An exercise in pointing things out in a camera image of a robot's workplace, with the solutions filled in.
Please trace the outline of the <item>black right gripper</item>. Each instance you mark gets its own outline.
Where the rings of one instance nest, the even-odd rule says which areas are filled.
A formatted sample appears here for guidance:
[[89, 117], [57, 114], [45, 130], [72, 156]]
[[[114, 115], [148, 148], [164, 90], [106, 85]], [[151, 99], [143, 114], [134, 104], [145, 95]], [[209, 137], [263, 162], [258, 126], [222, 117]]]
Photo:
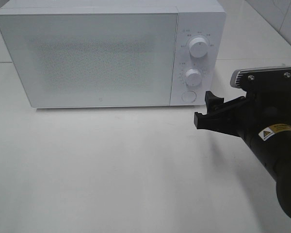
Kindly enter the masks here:
[[198, 130], [240, 137], [237, 115], [247, 113], [247, 100], [253, 108], [253, 120], [260, 127], [291, 126], [291, 67], [237, 69], [232, 73], [230, 85], [245, 91], [246, 97], [225, 102], [224, 98], [207, 91], [207, 114], [194, 113], [194, 125]]

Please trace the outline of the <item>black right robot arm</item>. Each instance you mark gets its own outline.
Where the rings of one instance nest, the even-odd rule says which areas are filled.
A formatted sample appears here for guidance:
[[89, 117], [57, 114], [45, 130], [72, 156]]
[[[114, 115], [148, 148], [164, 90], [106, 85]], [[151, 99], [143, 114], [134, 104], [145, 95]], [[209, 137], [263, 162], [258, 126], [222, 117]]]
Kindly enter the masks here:
[[276, 196], [291, 218], [291, 67], [237, 69], [230, 85], [245, 96], [225, 101], [205, 93], [197, 129], [240, 137], [276, 182]]

